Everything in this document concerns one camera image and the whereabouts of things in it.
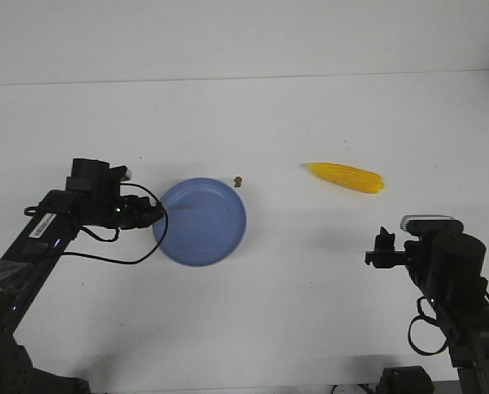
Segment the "white tabletop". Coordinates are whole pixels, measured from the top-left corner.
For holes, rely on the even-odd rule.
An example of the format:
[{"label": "white tabletop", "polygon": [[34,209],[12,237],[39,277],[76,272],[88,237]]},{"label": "white tabletop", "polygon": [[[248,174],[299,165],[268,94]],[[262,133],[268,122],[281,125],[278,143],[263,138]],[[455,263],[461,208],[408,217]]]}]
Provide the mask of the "white tabletop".
[{"label": "white tabletop", "polygon": [[[381,225],[401,247],[403,215],[444,213],[487,245],[489,277],[489,71],[0,86],[0,256],[74,157],[125,164],[160,195],[242,176],[249,225],[207,268],[160,252],[135,267],[61,259],[16,332],[38,368],[113,392],[375,381],[407,364],[456,377],[447,354],[409,348],[419,291],[405,270],[363,258]],[[334,186],[308,161],[386,188]],[[69,249],[130,259],[152,245],[148,229]]]}]

